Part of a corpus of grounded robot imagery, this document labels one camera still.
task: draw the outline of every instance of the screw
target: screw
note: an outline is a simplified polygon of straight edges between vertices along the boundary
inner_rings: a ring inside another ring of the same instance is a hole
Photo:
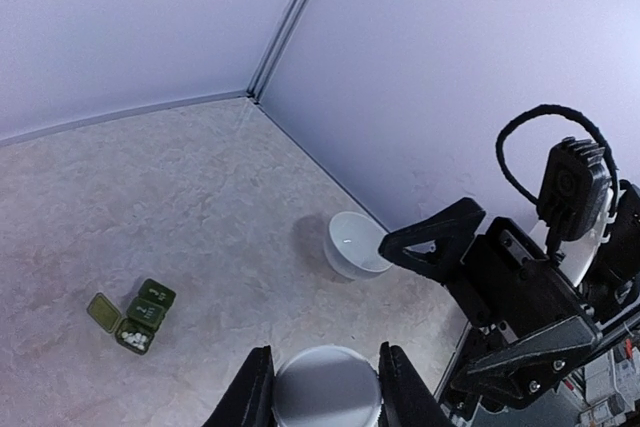
[[[535,394],[539,390],[540,390],[540,384],[538,382],[536,382],[535,380],[532,380],[531,382],[529,382],[529,392],[531,392],[532,394]]]

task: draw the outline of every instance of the bowl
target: bowl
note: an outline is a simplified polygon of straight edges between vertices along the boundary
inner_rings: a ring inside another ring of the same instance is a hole
[[[329,265],[351,280],[373,279],[389,270],[378,247],[387,232],[371,218],[357,212],[340,212],[329,222],[324,253]]]
[[[279,427],[375,427],[381,409],[375,370],[346,347],[304,350],[275,377],[273,414]]]

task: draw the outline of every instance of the white wall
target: white wall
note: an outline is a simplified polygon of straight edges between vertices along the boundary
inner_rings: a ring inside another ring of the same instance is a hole
[[[640,0],[311,0],[265,109],[388,227],[461,196],[527,227],[499,130],[540,103],[581,109],[640,182]],[[537,194],[561,120],[507,142]]]
[[[0,139],[246,89],[288,0],[0,0]]]

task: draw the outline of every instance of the pill organizer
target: pill organizer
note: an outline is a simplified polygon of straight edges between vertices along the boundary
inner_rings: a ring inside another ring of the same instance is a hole
[[[102,292],[91,300],[87,312],[107,333],[114,334],[120,345],[144,355],[175,298],[173,290],[147,279],[127,308],[126,317]]]

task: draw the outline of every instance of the wire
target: wire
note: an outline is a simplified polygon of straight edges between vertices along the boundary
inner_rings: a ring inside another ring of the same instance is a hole
[[[496,139],[496,156],[498,157],[498,164],[500,164],[500,170],[502,170],[502,174],[509,181],[511,185],[515,187],[515,189],[520,192],[523,196],[525,196],[529,202],[536,205],[538,203],[538,199],[529,192],[526,188],[522,186],[520,182],[513,176],[509,168],[507,167],[507,163],[504,158],[504,142],[507,140],[507,137],[513,133],[518,127],[522,124],[535,119],[536,117],[542,117],[543,115],[560,115],[567,120],[572,122],[576,122],[580,124],[584,130],[586,130],[593,139],[600,144],[601,147],[604,147],[604,163],[611,174],[611,181],[613,187],[613,199],[611,200],[611,207],[609,209],[609,215],[613,217],[616,213],[616,209],[618,206],[618,195],[619,195],[619,185],[618,185],[618,168],[616,167],[616,163],[613,160],[613,154],[611,152],[611,147],[607,142],[607,139],[604,138],[600,129],[591,122],[582,112],[571,109],[569,107],[564,107],[562,105],[552,105],[552,104],[542,104],[538,107],[531,109],[527,112],[524,112],[509,122],[504,129],[500,131],[498,134],[498,138]]]

